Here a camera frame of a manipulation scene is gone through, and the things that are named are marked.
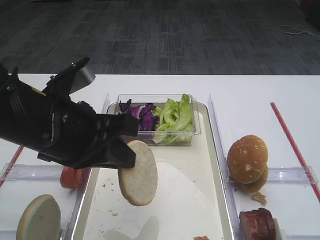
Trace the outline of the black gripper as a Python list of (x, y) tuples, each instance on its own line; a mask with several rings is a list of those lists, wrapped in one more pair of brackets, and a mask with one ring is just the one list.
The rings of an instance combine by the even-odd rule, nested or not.
[(99, 167), (130, 169), (136, 153), (121, 138), (107, 144), (107, 136), (136, 136), (139, 120), (130, 113), (101, 114), (85, 101), (55, 102), (51, 114), (51, 135), (37, 158), (74, 169)]

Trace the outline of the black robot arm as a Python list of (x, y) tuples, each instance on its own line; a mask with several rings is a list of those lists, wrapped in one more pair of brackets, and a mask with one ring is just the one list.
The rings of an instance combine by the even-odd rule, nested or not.
[(0, 69), (0, 137), (34, 150), (37, 157), (74, 169), (132, 168), (135, 152), (122, 136), (136, 136), (131, 114), (97, 113), (70, 93), (78, 66), (54, 76), (39, 91), (20, 81), (17, 70)]

